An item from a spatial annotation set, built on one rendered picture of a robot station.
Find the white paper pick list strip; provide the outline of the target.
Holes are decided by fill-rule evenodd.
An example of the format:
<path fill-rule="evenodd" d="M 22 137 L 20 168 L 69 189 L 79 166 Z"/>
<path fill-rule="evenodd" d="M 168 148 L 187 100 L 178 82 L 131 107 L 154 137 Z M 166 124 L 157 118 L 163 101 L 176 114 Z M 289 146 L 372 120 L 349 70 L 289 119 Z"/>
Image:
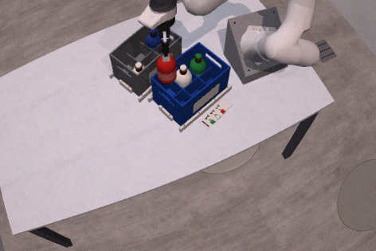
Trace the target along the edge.
<path fill-rule="evenodd" d="M 202 120 L 199 122 L 210 129 L 219 118 L 232 106 L 232 104 L 223 98 Z"/>

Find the green bottle with pale green label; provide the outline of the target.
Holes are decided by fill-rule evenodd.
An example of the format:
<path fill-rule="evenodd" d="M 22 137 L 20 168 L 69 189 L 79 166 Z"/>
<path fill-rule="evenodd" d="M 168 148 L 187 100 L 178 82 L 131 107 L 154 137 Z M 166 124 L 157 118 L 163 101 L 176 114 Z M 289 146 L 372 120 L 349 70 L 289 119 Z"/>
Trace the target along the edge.
<path fill-rule="evenodd" d="M 197 76 L 200 76 L 206 71 L 206 61 L 202 58 L 200 53 L 197 53 L 195 58 L 190 61 L 190 70 Z"/>

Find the white bottle with grey label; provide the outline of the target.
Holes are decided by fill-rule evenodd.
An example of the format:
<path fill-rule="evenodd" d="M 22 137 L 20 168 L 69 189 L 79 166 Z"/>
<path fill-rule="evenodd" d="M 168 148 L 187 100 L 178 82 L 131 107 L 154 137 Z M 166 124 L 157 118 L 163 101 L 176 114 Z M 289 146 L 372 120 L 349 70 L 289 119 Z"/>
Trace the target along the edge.
<path fill-rule="evenodd" d="M 182 88 L 185 88 L 189 83 L 192 82 L 192 74 L 185 65 L 181 65 L 179 70 L 177 70 L 177 77 L 174 80 Z"/>

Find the red bottle with pink label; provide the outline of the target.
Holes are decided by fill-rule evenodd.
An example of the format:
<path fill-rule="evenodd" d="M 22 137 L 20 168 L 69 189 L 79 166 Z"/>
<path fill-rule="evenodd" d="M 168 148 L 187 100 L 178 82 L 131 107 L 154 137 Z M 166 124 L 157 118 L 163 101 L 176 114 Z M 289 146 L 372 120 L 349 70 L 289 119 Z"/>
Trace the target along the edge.
<path fill-rule="evenodd" d="M 170 61 L 163 62 L 163 55 L 157 60 L 158 78 L 161 82 L 169 84 L 177 77 L 176 60 L 170 55 Z"/>

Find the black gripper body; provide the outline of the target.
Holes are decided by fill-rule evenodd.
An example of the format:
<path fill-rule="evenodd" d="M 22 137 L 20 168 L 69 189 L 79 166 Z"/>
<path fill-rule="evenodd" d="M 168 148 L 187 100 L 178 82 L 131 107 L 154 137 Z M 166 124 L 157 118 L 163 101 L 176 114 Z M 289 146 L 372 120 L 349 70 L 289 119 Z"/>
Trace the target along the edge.
<path fill-rule="evenodd" d="M 170 28 L 175 23 L 175 16 L 169 21 L 165 21 L 164 23 L 160 24 L 157 28 L 161 29 L 161 34 L 163 36 L 163 32 L 166 31 L 166 35 L 168 35 L 168 28 Z"/>

